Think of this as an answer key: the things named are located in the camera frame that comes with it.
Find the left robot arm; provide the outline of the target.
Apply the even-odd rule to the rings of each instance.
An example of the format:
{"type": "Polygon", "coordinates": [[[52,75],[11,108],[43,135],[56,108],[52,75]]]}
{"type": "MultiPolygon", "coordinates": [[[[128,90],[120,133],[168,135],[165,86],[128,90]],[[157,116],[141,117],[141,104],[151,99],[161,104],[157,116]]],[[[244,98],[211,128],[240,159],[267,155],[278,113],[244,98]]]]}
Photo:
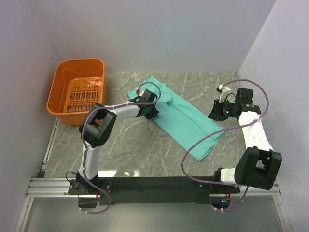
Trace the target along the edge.
{"type": "Polygon", "coordinates": [[[101,148],[109,139],[115,123],[129,118],[155,118],[159,113],[155,104],[160,96],[147,89],[137,90],[137,96],[125,103],[112,106],[96,103],[92,106],[79,126],[83,143],[82,163],[75,179],[70,181],[69,195],[103,191],[102,184],[98,182],[98,160],[101,148]]]}

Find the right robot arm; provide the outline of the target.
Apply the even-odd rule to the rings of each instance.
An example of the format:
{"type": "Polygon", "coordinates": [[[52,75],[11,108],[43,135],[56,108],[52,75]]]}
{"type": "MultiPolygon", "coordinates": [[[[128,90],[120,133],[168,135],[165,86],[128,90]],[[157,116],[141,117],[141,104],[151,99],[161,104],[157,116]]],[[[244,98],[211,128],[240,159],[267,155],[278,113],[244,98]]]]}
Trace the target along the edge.
{"type": "Polygon", "coordinates": [[[214,100],[208,118],[215,121],[235,118],[242,126],[246,150],[235,168],[223,168],[220,176],[212,180],[213,190],[222,193],[229,184],[270,190],[281,166],[282,156],[273,150],[267,140],[260,108],[253,104],[253,91],[237,89],[234,102],[227,99],[232,94],[229,87],[220,85],[217,91],[220,97],[214,100]]]}

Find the orange plastic basket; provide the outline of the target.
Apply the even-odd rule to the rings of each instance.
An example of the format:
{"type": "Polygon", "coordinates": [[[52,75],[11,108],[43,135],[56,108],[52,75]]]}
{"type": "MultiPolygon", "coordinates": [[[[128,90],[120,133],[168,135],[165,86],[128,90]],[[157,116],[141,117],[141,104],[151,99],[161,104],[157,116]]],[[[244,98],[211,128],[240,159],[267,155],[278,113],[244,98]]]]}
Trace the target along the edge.
{"type": "Polygon", "coordinates": [[[47,110],[68,126],[79,126],[91,107],[106,103],[105,64],[97,58],[70,59],[58,65],[47,110]]]}

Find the aluminium rail frame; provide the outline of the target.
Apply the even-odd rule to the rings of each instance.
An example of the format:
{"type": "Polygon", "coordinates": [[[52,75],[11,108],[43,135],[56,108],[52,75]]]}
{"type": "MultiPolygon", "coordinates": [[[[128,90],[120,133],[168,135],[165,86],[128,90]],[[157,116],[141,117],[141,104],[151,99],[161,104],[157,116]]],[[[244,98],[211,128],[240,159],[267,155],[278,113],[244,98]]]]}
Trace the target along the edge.
{"type": "MultiPolygon", "coordinates": [[[[69,183],[65,178],[32,178],[26,192],[25,200],[20,212],[16,232],[23,232],[25,230],[28,216],[35,198],[69,198],[68,194],[69,183]]],[[[285,210],[279,186],[275,186],[271,190],[258,190],[250,187],[246,196],[272,196],[276,214],[279,217],[281,230],[283,232],[291,232],[292,226],[285,210]]]]}

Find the teal t shirt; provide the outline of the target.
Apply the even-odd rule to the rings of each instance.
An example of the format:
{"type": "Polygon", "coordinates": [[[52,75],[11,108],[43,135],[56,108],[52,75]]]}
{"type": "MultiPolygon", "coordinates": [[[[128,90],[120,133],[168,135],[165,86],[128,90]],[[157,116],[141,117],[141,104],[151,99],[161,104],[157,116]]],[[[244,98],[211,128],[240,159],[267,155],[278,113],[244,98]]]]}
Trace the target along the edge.
{"type": "Polygon", "coordinates": [[[156,103],[159,114],[154,122],[185,150],[212,132],[222,129],[165,83],[154,77],[145,79],[144,83],[140,90],[147,89],[155,94],[161,91],[161,97],[156,103]]]}

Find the black base beam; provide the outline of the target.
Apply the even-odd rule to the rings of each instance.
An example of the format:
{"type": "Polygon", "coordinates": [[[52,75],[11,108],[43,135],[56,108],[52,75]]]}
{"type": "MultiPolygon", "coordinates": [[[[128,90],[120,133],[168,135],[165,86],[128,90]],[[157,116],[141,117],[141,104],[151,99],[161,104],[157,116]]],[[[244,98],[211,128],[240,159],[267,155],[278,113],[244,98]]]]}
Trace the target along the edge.
{"type": "Polygon", "coordinates": [[[196,203],[210,204],[210,195],[225,196],[240,193],[239,187],[203,184],[184,176],[174,177],[99,177],[95,183],[107,194],[100,192],[85,181],[73,179],[68,194],[79,197],[82,208],[94,208],[94,202],[84,201],[91,197],[99,205],[129,203],[196,203]]]}

